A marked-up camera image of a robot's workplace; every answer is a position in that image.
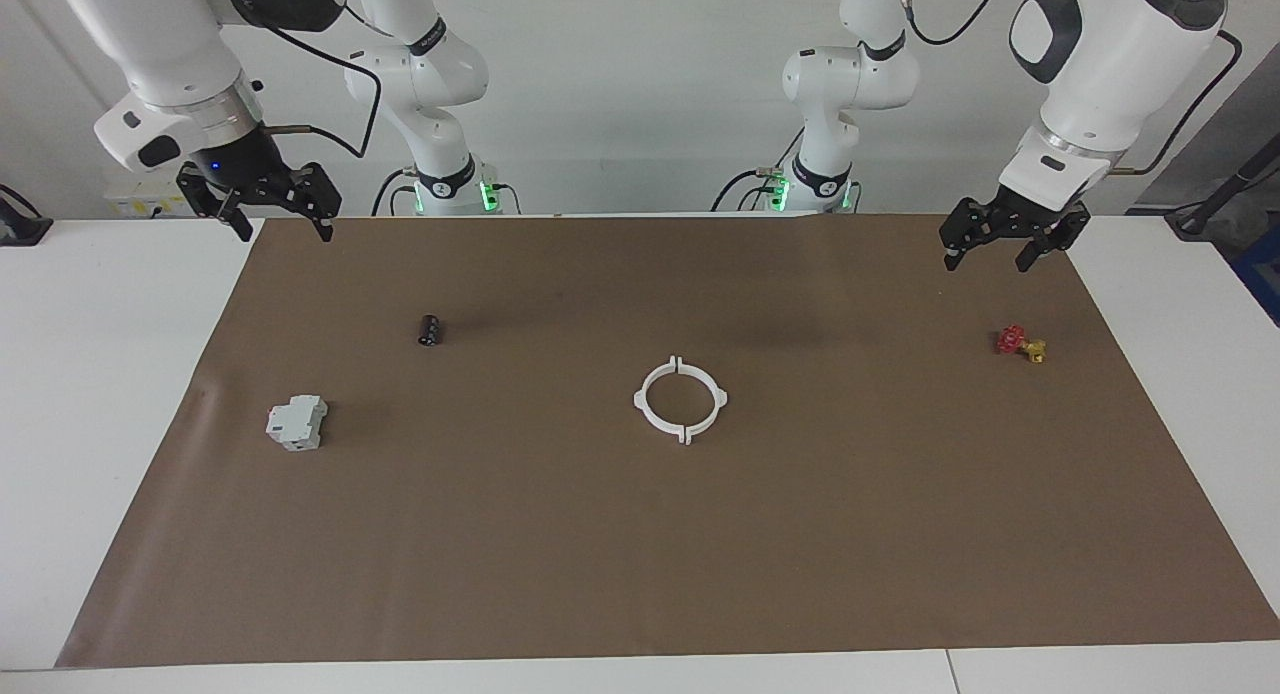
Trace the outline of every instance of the cable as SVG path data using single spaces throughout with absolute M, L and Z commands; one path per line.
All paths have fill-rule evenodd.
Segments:
M 915 6 L 913 5 L 911 0 L 905 0 L 904 9 L 906 9 L 906 20 L 911 26 L 913 32 L 915 32 L 915 36 L 919 37 L 920 41 L 924 44 L 932 44 L 932 46 L 941 47 L 946 46 L 946 44 L 956 41 L 956 38 L 960 38 L 960 35 L 968 32 L 969 27 L 973 26 L 974 20 L 978 20 L 978 17 L 982 15 L 982 12 L 987 9 L 988 3 L 991 3 L 991 0 L 982 0 L 982 3 L 979 3 L 978 5 L 978 9 L 973 10 L 973 14 L 969 15 L 969 19 L 965 19 L 965 23 L 960 24 L 960 28 L 955 29 L 954 35 L 942 38 L 932 38 L 928 37 L 928 35 L 924 35 L 924 32 L 920 32 L 920 28 L 915 24 Z
M 302 125 L 288 125 L 285 129 L 297 129 L 297 131 L 296 132 L 284 132 L 284 133 L 289 133 L 289 134 L 302 134 L 302 133 L 306 133 L 306 134 L 320 134 L 321 137 L 325 137 L 326 140 L 330 140 L 333 142 L 338 142 L 344 150 L 347 150 L 348 152 L 352 152 L 352 156 L 365 157 L 366 152 L 369 152 L 369 141 L 370 141 L 370 138 L 374 134 L 374 124 L 378 120 L 378 108 L 379 108 L 380 102 L 383 101 L 383 79 L 380 79 L 379 76 L 374 74 L 371 70 L 367 70 L 367 69 L 365 69 L 361 65 L 352 64 L 352 61 L 343 61 L 343 60 L 333 56 L 332 52 L 325 52 L 325 51 L 317 50 L 316 47 L 312 47 L 311 44 L 306 44 L 306 42 L 301 41 L 301 38 L 296 38 L 296 37 L 292 37 L 292 35 L 282 32 L 282 29 L 279 27 L 275 27 L 274 24 L 271 24 L 270 20 L 265 20 L 260 15 L 257 15 L 257 12 L 253 9 L 253 0 L 230 0 L 230 3 L 232 3 L 232 6 L 236 6 L 236 10 L 239 13 L 239 15 L 242 15 L 242 18 L 244 20 L 247 20 L 250 24 L 253 24 L 256 27 L 261 27 L 262 29 L 268 29 L 268 32 L 274 33 L 276 37 L 283 38 L 288 44 L 293 44 L 293 46 L 300 47 L 300 50 L 302 50 L 302 51 L 310 52 L 310 55 L 312 55 L 312 56 L 317 56 L 317 58 L 320 58 L 320 59 L 323 59 L 325 61 L 329 61 L 330 64 L 337 64 L 338 67 L 340 67 L 343 69 L 356 70 L 357 73 L 369 76 L 369 78 L 372 79 L 372 82 L 374 82 L 374 105 L 371 105 L 371 108 L 369 109 L 369 124 L 365 125 L 365 138 L 360 143 L 360 149 L 358 150 L 356 147 L 351 146 L 351 143 L 347 143 L 344 140 L 338 138 L 337 134 L 333 134 L 332 132 L 326 132 L 325 129 L 319 129 L 319 128 L 316 128 L 316 125 L 306 125 L 306 131 L 305 132 L 302 131 L 303 129 Z M 347 12 L 351 12 L 351 15 L 356 15 L 356 12 L 352 12 L 347 5 L 343 5 L 343 9 L 347 9 Z M 356 19 L 364 20 L 362 18 L 360 18 L 360 15 L 356 15 Z
M 369 213 L 370 216 L 378 216 L 378 210 L 380 206 L 383 206 L 383 197 L 387 196 L 387 188 L 390 187 L 392 182 L 399 178 L 399 175 L 407 175 L 407 174 L 404 174 L 403 169 L 397 169 L 396 172 L 388 174 L 387 179 L 383 179 L 381 187 L 378 188 L 378 196 L 374 197 L 374 207 Z
M 495 191 L 503 191 L 503 190 L 506 190 L 506 191 L 511 192 L 512 198 L 516 198 L 516 215 L 517 216 L 524 216 L 525 215 L 524 207 L 520 206 L 520 192 L 517 192 L 516 188 L 512 187 L 512 184 L 494 184 L 493 188 Z
M 1256 190 L 1256 188 L 1261 187 L 1262 184 L 1266 184 L 1267 179 L 1271 179 L 1272 175 L 1276 175 L 1276 174 L 1280 174 L 1280 166 L 1276 166 L 1276 169 L 1272 169 L 1271 173 L 1268 173 L 1266 175 L 1258 175 L 1257 179 L 1253 179 L 1253 182 L 1249 182 L 1249 184 L 1247 187 L 1244 187 L 1243 190 L 1240 190 L 1240 193 L 1248 192 L 1249 190 Z M 1175 206 L 1175 207 L 1166 207 L 1166 210 L 1161 210 L 1161 211 L 1165 215 L 1178 214 L 1179 211 L 1187 211 L 1187 210 L 1189 210 L 1189 207 L 1204 206 L 1207 202 L 1208 202 L 1207 198 L 1202 198 L 1198 202 L 1189 202 L 1187 205 L 1179 205 L 1179 206 Z
M 367 70 L 361 65 L 352 64 L 352 61 L 343 61 L 333 56 L 332 52 L 320 51 L 316 47 L 312 47 L 311 44 L 306 44 L 301 41 L 301 38 L 294 38 L 292 37 L 292 35 L 282 32 L 282 29 L 276 29 L 275 27 L 265 27 L 265 29 L 268 29 L 268 32 L 270 33 L 274 33 L 276 37 L 283 38 L 285 42 L 293 44 L 293 46 L 300 47 L 300 50 L 310 52 L 310 55 L 312 56 L 317 56 L 325 61 L 329 61 L 330 64 L 337 64 L 343 69 L 356 70 L 357 73 L 369 76 L 369 78 L 372 79 L 374 102 L 369 108 L 369 124 L 365 125 L 365 138 L 361 141 L 358 150 L 351 146 L 351 143 L 347 143 L 346 141 L 338 138 L 337 134 L 326 132 L 325 129 L 316 128 L 316 125 L 308 125 L 308 128 L 311 129 L 310 133 L 320 134 L 326 140 L 342 143 L 342 147 L 348 152 L 352 152 L 352 156 L 365 157 L 366 152 L 369 152 L 369 141 L 374 134 L 374 124 L 378 120 L 378 108 L 379 105 L 381 105 L 383 101 L 383 79 L 380 79 L 379 76 L 374 74 L 371 70 Z
M 9 198 L 13 198 L 13 201 L 20 204 L 24 207 L 28 207 L 28 210 L 31 210 L 31 214 L 36 215 L 36 219 L 44 219 L 44 216 L 40 216 L 40 210 L 37 210 L 37 207 L 32 205 L 32 202 L 27 201 L 27 197 L 13 191 L 13 188 L 6 187 L 5 184 L 0 184 L 0 192 L 9 195 Z
M 1115 172 L 1112 172 L 1111 173 L 1112 175 L 1147 175 L 1155 172 L 1156 166 L 1160 166 L 1160 163 L 1165 160 L 1165 155 L 1167 155 L 1169 150 L 1174 146 L 1174 140 L 1178 138 L 1180 133 L 1183 133 L 1183 127 L 1187 125 L 1187 122 L 1190 119 L 1190 117 L 1196 114 L 1197 109 L 1199 109 L 1199 105 L 1202 105 L 1202 102 L 1204 102 L 1204 100 L 1213 92 L 1213 90 L 1217 88 L 1217 85 L 1221 85 L 1222 79 L 1226 79 L 1226 76 L 1230 74 L 1233 69 L 1235 69 L 1235 64 L 1239 64 L 1240 58 L 1244 55 L 1244 44 L 1240 44 L 1239 38 L 1233 37 L 1233 35 L 1228 32 L 1228 29 L 1220 29 L 1217 37 L 1220 37 L 1226 44 L 1231 45 L 1234 50 L 1234 52 L 1231 52 L 1231 60 L 1226 61 L 1226 65 L 1217 73 L 1217 76 L 1213 76 L 1212 82 L 1210 82 L 1207 87 L 1204 87 L 1204 91 L 1202 91 L 1199 96 L 1196 97 L 1196 101 L 1193 101 L 1192 106 L 1189 106 L 1185 114 L 1183 114 L 1181 119 L 1178 122 L 1178 125 L 1174 127 L 1172 133 L 1170 133 L 1169 138 L 1165 140 L 1165 146 L 1160 149 L 1160 152 L 1157 152 L 1156 159 L 1152 160 L 1151 164 L 1143 166 L 1142 169 L 1132 169 L 1132 166 L 1124 166 L 1124 169 L 1116 169 Z
M 732 190 L 739 182 L 742 182 L 744 179 L 750 179 L 751 175 L 759 175 L 759 174 L 754 169 L 748 169 L 744 173 L 730 179 L 728 184 L 724 184 L 724 188 L 721 190 L 719 196 L 716 197 L 716 204 L 712 205 L 712 211 L 718 211 L 721 202 L 723 202 L 724 197 L 728 196 L 730 190 Z
M 1257 188 L 1257 187 L 1261 187 L 1262 184 L 1266 184 L 1266 183 L 1267 183 L 1267 179 L 1271 179 L 1271 178 L 1272 178 L 1272 175 L 1276 175 L 1276 174 L 1280 174 L 1280 166 L 1276 166 L 1276 169 L 1272 169 L 1270 174 L 1266 174 L 1266 175 L 1258 175 L 1258 178 L 1257 178 L 1257 179 L 1253 179 L 1253 182 L 1251 182 L 1251 183 L 1248 184 L 1248 187 L 1245 187 L 1245 188 L 1243 188 L 1243 190 L 1240 190 L 1240 191 L 1242 191 L 1242 192 L 1248 192 L 1249 190 L 1253 190 L 1253 188 Z
M 413 187 L 399 187 L 398 190 L 392 192 L 392 216 L 396 216 L 396 195 L 401 195 L 403 192 L 408 192 L 412 193 L 413 196 L 417 196 L 417 190 Z
M 361 24 L 365 24 L 365 28 L 370 29 L 370 32 L 384 35 L 384 37 L 388 37 L 388 38 L 396 38 L 394 35 L 389 35 L 387 32 L 383 32 L 383 29 L 379 29 L 378 27 L 374 27 L 370 23 L 370 20 L 367 20 L 367 19 L 364 18 L 364 15 L 356 14 L 356 10 L 351 9 L 351 5 L 348 3 L 344 3 L 344 5 L 342 5 L 342 9 L 347 10 L 347 14 L 352 15 L 352 19 L 360 20 Z
M 759 188 L 751 190 L 750 192 L 742 195 L 742 201 L 737 202 L 737 211 L 755 211 L 755 205 L 751 205 L 751 207 L 749 210 L 748 210 L 748 207 L 745 207 L 746 206 L 746 198 L 750 198 L 751 195 L 755 195 L 755 201 L 759 202 L 760 201 L 760 195 L 768 195 L 772 191 L 773 191 L 773 187 L 759 187 Z
M 801 125 L 800 131 L 796 132 L 796 137 L 791 140 L 791 145 L 787 146 L 787 151 L 782 152 L 782 156 L 778 157 L 778 161 L 777 164 L 773 165 L 773 169 L 778 169 L 778 166 L 782 166 L 782 161 L 786 161 L 787 156 L 791 156 L 791 150 L 796 149 L 796 143 L 800 143 L 800 137 L 804 137 L 804 125 Z M 760 206 L 760 196 L 763 196 L 763 193 L 767 192 L 762 192 L 755 196 L 755 201 L 751 202 L 751 211 L 755 211 L 755 207 Z

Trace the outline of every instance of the electrical outlet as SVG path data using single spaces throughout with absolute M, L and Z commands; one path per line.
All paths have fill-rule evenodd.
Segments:
M 124 219 L 182 219 L 196 216 L 173 175 L 147 174 L 141 179 L 110 182 L 102 193 L 111 211 Z

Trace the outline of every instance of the white electrical module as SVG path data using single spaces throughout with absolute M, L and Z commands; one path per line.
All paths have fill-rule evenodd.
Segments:
M 289 452 L 320 448 L 320 421 L 329 414 L 329 405 L 315 394 L 298 394 L 289 403 L 271 408 L 266 419 L 266 435 Z

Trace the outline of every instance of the yellow fitting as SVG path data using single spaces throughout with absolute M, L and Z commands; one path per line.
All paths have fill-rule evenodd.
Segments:
M 1032 362 L 1044 362 L 1044 342 L 1036 339 L 1033 342 L 1025 342 L 1020 347 L 1020 351 L 1027 355 Z

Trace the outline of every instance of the table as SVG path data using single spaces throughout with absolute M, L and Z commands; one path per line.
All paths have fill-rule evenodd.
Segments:
M 247 252 L 202 222 L 60 223 L 40 247 L 0 251 L 0 668 L 52 665 Z M 1280 608 L 1280 330 L 1210 246 L 1162 222 L 1098 216 L 1071 257 Z M 5 691 L 1261 694 L 1276 681 L 1280 643 L 0 674 Z

